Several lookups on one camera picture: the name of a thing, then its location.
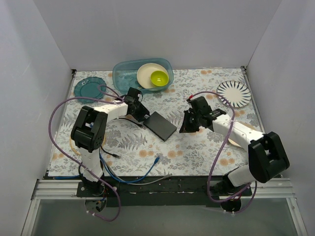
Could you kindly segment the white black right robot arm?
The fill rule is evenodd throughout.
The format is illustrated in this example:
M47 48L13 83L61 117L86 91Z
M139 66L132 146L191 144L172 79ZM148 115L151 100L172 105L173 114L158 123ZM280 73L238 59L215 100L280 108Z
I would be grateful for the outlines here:
M211 193L234 195L241 187L254 181L266 183L290 166L278 134L255 131L234 121L221 109L212 110L201 96L189 98L190 108L184 112L180 133L193 133L200 127L210 129L236 142L248 154L248 164L238 167L209 188Z

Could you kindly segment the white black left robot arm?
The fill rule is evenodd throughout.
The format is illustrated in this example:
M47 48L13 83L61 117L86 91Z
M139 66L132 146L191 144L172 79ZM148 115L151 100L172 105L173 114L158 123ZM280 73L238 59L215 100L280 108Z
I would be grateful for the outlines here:
M103 176L99 149L103 143L108 122L131 115L143 122L150 114L140 102L141 91L129 88L126 95L108 105L81 108L71 132L71 139L82 156L82 179L89 182L88 191L95 197L104 193L105 185L99 179Z

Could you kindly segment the black network switch box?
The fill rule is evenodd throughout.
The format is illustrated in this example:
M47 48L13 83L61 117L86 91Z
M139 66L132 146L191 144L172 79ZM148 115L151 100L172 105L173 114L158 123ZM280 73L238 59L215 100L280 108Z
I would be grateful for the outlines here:
M169 122L158 112L153 112L143 124L155 133L160 139L166 141L177 130L177 127Z

